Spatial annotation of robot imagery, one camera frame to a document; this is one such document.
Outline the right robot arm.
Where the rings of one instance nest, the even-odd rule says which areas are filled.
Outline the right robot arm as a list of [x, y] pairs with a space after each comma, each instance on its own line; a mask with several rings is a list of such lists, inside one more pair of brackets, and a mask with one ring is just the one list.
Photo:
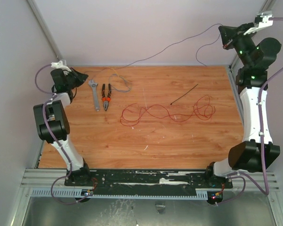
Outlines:
[[243, 107], [244, 134], [242, 142], [230, 149], [226, 159], [207, 166], [204, 180], [209, 187], [216, 187], [234, 171], [263, 172], [280, 154], [280, 147], [274, 145], [268, 129], [266, 81], [267, 70], [282, 45], [275, 38], [255, 44], [252, 37], [257, 29], [253, 23], [238, 27], [221, 25], [218, 29], [223, 48], [235, 49], [243, 64], [235, 84]]

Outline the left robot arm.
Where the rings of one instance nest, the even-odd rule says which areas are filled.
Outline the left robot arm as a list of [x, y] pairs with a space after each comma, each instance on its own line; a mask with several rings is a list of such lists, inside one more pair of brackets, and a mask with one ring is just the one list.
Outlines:
[[80, 73], [67, 66], [57, 67], [50, 72], [54, 85], [52, 98], [46, 104], [33, 107], [35, 124], [41, 140], [51, 144], [67, 164], [66, 186], [86, 186], [92, 180], [92, 174], [84, 158], [76, 151], [70, 140], [70, 125], [65, 107], [76, 96], [73, 89], [83, 85], [87, 74]]

